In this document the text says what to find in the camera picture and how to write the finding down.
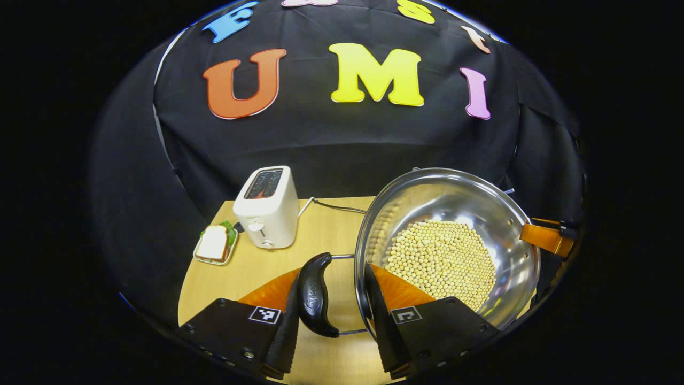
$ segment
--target pan handle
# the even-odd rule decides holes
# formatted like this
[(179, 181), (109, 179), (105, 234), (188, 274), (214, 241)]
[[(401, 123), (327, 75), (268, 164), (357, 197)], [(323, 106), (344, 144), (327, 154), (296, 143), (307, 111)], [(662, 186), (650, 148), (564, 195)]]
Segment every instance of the pan handle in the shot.
[(321, 253), (308, 260), (297, 278), (297, 298), (300, 319), (312, 332), (337, 338), (343, 334), (365, 332), (366, 329), (340, 332), (328, 321), (328, 287), (323, 279), (326, 267), (334, 259), (353, 258), (354, 255), (333, 256)]

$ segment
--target bread slice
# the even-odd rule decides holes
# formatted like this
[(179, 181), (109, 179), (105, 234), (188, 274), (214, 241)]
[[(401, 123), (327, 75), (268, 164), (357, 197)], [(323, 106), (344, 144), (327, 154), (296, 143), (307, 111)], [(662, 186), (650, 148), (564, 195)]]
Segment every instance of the bread slice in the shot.
[(223, 262), (226, 260), (228, 249), (228, 229), (222, 225), (212, 225), (207, 227), (200, 246), (195, 254), (198, 258)]

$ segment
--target pink letter i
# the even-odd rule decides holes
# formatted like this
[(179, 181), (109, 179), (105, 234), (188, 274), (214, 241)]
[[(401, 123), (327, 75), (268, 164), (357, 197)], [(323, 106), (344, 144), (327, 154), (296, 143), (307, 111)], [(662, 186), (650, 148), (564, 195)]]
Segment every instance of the pink letter i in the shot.
[(481, 73), (467, 68), (461, 68), (461, 73), (468, 80), (468, 92), (470, 93), (470, 104), (466, 107), (466, 112), (475, 118), (489, 119), (492, 114), (487, 110), (487, 99), (484, 94), (484, 82), (487, 81), (487, 78)]

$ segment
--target white toaster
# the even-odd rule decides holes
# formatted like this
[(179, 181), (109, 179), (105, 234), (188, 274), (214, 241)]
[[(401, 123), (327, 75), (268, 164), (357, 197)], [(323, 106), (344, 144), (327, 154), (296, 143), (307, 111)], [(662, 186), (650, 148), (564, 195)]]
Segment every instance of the white toaster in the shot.
[(283, 249), (292, 245), (299, 201), (290, 168), (273, 166), (253, 172), (240, 190), (233, 212), (257, 247)]

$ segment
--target small tray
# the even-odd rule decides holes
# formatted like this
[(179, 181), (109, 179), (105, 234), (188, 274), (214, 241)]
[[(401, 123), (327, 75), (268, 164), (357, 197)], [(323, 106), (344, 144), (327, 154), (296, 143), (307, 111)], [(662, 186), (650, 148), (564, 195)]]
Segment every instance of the small tray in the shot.
[(192, 258), (195, 260), (198, 260), (200, 262), (204, 262), (204, 263), (208, 263), (208, 264), (215, 264), (217, 266), (223, 266), (223, 265), (227, 264), (229, 260), (231, 260), (231, 255), (233, 254), (233, 249), (235, 248), (235, 245), (237, 245), (237, 238), (239, 237), (239, 235), (240, 234), (236, 230), (235, 231), (235, 240), (233, 241), (233, 245), (231, 245), (231, 249), (228, 250), (228, 257), (223, 262), (212, 262), (210, 260), (203, 260), (202, 258), (197, 258), (197, 249), (200, 248), (200, 242), (202, 242), (202, 237), (200, 237), (200, 239), (197, 240), (197, 245), (195, 246), (195, 250), (192, 252)]

